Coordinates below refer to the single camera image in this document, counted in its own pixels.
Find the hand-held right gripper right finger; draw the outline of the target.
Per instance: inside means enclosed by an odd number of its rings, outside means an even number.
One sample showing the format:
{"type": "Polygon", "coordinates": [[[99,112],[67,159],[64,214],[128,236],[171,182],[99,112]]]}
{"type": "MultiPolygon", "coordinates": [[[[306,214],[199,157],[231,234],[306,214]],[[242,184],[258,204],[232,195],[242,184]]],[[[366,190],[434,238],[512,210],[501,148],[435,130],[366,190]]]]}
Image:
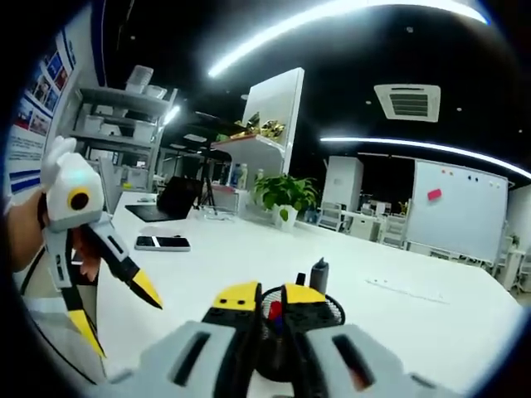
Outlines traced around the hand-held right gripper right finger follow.
{"type": "Polygon", "coordinates": [[[361,328],[339,323],[324,294],[282,286],[282,315],[296,397],[436,397],[440,387],[405,372],[361,328]]]}

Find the person's left hand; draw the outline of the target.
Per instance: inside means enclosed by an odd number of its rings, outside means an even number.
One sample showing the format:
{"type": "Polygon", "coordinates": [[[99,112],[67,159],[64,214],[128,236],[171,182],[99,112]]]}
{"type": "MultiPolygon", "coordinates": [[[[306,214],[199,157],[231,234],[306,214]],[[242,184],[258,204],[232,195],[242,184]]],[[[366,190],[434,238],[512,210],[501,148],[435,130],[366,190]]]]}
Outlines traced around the person's left hand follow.
{"type": "MultiPolygon", "coordinates": [[[[38,220],[38,204],[44,191],[35,191],[19,205],[9,204],[5,213],[7,243],[10,250],[9,268],[12,272],[24,270],[43,246],[41,224],[38,220]]],[[[94,282],[100,271],[101,257],[81,228],[71,230],[72,245],[80,255],[80,273],[94,282]]]]}

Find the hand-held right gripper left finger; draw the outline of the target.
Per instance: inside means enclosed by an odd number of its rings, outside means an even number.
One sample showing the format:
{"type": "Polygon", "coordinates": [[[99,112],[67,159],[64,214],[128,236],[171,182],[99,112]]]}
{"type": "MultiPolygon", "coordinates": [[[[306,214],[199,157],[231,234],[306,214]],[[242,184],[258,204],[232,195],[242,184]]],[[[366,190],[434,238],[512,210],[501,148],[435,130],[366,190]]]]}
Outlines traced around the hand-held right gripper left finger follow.
{"type": "Polygon", "coordinates": [[[223,289],[202,321],[188,321],[105,384],[107,397],[246,397],[261,344],[261,284],[223,289]]]}

